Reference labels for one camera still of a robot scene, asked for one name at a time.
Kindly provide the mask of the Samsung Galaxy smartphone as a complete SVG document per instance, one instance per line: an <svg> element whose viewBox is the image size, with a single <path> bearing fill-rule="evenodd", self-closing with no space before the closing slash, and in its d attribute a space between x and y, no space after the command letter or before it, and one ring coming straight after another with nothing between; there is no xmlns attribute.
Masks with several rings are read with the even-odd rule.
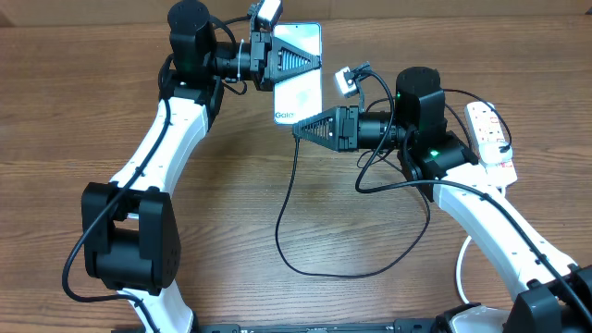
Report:
<svg viewBox="0 0 592 333"><path fill-rule="evenodd" d="M278 24L273 36L321 57L321 25L316 22ZM322 111L322 69L284 80L274 87L274 121L291 125Z"/></svg>

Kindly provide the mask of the white power strip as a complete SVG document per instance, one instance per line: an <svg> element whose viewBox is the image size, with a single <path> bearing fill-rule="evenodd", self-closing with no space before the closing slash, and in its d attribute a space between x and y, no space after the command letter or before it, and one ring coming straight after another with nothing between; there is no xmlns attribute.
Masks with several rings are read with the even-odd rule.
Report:
<svg viewBox="0 0 592 333"><path fill-rule="evenodd" d="M464 108L465 119L468 123L472 141L479 157L478 145L483 142L506 142L502 132L499 117L491 110L492 104L472 102ZM484 165L489 180L497 188L506 188L517 180L517 174L512 160L494 166Z"/></svg>

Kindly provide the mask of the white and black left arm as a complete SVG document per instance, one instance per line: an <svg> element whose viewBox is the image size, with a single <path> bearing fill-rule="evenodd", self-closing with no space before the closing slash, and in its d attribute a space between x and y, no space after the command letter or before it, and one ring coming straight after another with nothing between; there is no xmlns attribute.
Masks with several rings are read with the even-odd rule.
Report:
<svg viewBox="0 0 592 333"><path fill-rule="evenodd" d="M82 235L74 247L89 276L113 300L134 308L145 332L195 332L176 274L181 242L172 195L193 150L212 128L223 95L237 84L274 95L273 119L290 125L322 106L322 31L316 22L286 23L279 1L246 14L247 40L216 38L230 25L199 1L167 14L172 48L157 77L154 122L132 158L107 183L81 196Z"/></svg>

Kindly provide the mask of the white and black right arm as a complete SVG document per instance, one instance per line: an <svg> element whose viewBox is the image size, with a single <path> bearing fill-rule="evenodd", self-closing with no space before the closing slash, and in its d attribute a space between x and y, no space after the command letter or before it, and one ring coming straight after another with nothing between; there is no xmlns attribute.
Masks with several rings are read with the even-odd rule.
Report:
<svg viewBox="0 0 592 333"><path fill-rule="evenodd" d="M470 302L432 320L432 332L588 332L591 269L538 234L500 193L473 150L447 129L445 89L432 68L401 72L388 113L336 106L292 127L336 152L395 150L405 187L452 216L502 277L509 311Z"/></svg>

